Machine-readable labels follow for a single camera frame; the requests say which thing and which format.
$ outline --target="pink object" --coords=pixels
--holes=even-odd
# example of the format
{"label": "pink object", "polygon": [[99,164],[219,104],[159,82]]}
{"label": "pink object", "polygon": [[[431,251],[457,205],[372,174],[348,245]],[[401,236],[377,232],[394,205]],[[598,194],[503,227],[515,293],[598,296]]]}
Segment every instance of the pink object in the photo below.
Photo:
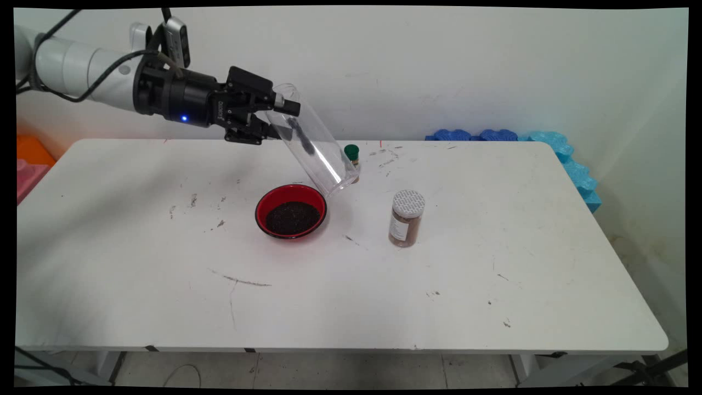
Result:
{"label": "pink object", "polygon": [[17,205],[34,189],[48,169],[45,164],[29,164],[24,159],[17,160]]}

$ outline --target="small bottle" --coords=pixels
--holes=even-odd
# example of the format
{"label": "small bottle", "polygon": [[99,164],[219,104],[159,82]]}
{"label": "small bottle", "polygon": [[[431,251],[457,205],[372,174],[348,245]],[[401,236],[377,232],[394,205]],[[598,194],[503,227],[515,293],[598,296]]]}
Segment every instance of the small bottle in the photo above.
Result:
{"label": "small bottle", "polygon": [[389,238],[392,244],[410,247],[417,241],[424,205],[424,197],[415,190],[405,189],[395,193],[390,217]]}
{"label": "small bottle", "polygon": [[[349,144],[344,147],[344,153],[351,161],[351,164],[353,164],[354,167],[360,171],[361,165],[358,163],[358,151],[358,145],[355,144]],[[352,183],[357,183],[360,178],[361,176],[356,177],[356,179]]]}

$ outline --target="blue foam block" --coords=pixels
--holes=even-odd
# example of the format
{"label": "blue foam block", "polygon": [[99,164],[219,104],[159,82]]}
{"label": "blue foam block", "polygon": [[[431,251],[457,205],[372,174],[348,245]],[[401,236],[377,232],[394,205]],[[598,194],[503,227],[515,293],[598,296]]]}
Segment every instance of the blue foam block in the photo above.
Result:
{"label": "blue foam block", "polygon": [[470,133],[462,129],[456,129],[454,131],[440,129],[434,133],[434,137],[438,141],[469,141]]}
{"label": "blue foam block", "polygon": [[563,136],[555,131],[535,131],[529,135],[528,141],[541,141],[543,143],[547,143],[551,146],[551,148],[553,148],[553,152],[556,153],[556,156],[561,163],[568,162],[571,159],[571,155],[573,155],[573,147],[566,143],[566,141],[568,141],[566,136]]}
{"label": "blue foam block", "polygon": [[480,137],[485,141],[517,141],[517,134],[507,129],[501,129],[500,131],[485,129],[480,134]]}
{"label": "blue foam block", "polygon": [[588,205],[588,209],[590,209],[590,212],[594,213],[595,210],[599,209],[600,206],[602,205],[602,200],[600,199],[599,196],[597,196],[597,193],[593,191],[590,196],[588,196],[585,200],[585,204]]}
{"label": "blue foam block", "polygon": [[575,184],[575,187],[578,189],[578,192],[583,199],[587,199],[595,192],[597,180],[588,175],[590,173],[590,169],[587,166],[583,166],[582,164],[570,159],[568,162],[563,164],[563,168],[566,170],[566,173],[573,181],[573,184]]}

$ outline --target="black seeds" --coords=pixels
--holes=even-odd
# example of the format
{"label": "black seeds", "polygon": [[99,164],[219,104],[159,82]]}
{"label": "black seeds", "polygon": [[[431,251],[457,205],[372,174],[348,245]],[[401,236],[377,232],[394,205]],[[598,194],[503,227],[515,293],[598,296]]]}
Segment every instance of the black seeds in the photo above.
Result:
{"label": "black seeds", "polygon": [[271,210],[265,217],[269,231],[279,235],[296,235],[312,228],[319,220],[319,211],[302,202],[287,202]]}

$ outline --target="jar label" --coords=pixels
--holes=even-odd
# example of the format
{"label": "jar label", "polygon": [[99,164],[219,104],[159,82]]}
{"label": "jar label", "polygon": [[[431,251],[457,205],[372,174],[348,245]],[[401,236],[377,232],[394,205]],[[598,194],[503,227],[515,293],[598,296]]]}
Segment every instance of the jar label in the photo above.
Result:
{"label": "jar label", "polygon": [[390,234],[392,237],[405,241],[407,239],[407,228],[409,228],[409,224],[396,220],[395,216],[390,218]]}

